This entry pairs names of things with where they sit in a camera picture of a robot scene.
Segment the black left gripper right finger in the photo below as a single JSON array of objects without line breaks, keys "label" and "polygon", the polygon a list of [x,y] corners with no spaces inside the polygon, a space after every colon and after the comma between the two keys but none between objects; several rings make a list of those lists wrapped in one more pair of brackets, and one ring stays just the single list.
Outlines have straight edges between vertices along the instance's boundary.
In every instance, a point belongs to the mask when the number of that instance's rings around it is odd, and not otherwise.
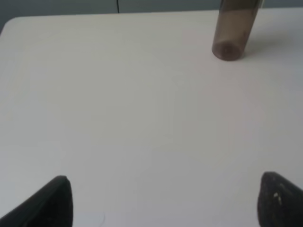
[{"label": "black left gripper right finger", "polygon": [[303,190],[276,172],[262,175],[257,202],[261,227],[301,227]]}]

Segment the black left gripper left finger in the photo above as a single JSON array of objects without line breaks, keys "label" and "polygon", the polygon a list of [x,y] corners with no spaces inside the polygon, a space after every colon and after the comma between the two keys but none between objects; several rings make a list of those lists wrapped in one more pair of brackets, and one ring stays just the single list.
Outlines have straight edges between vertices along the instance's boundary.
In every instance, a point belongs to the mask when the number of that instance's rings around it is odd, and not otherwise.
[{"label": "black left gripper left finger", "polygon": [[2,227],[71,227],[71,183],[64,175],[48,182],[22,204],[0,218]]}]

